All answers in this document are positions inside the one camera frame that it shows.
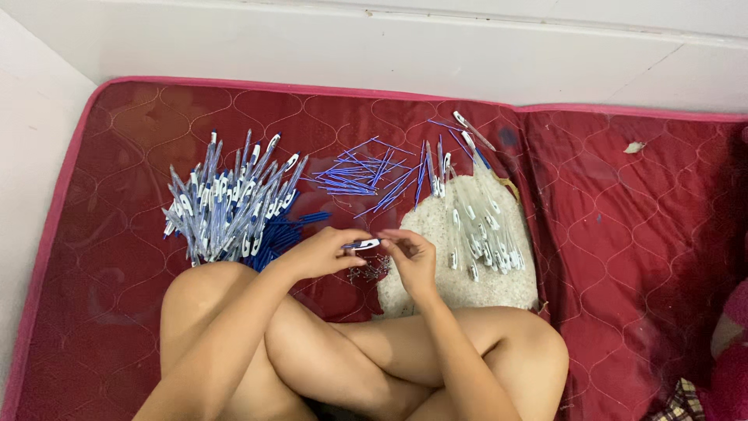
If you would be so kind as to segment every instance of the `mattress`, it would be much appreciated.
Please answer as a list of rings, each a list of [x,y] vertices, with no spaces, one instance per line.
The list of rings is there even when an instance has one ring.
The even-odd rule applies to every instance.
[[[159,380],[159,309],[189,263],[162,239],[168,167],[204,158],[214,128],[223,156],[247,129],[305,170],[379,136],[419,151],[459,110],[496,147],[488,159],[518,187],[534,248],[541,315],[561,332],[569,377],[559,420],[638,420],[675,381],[707,386],[708,342],[744,273],[744,115],[494,103],[207,79],[115,79],[89,100],[55,188],[8,379],[3,420],[128,420]],[[632,142],[644,147],[633,154]],[[415,186],[390,210],[327,196],[308,182],[293,213],[330,211],[338,228],[397,227]],[[291,294],[328,321],[380,313],[373,282],[344,273]]]

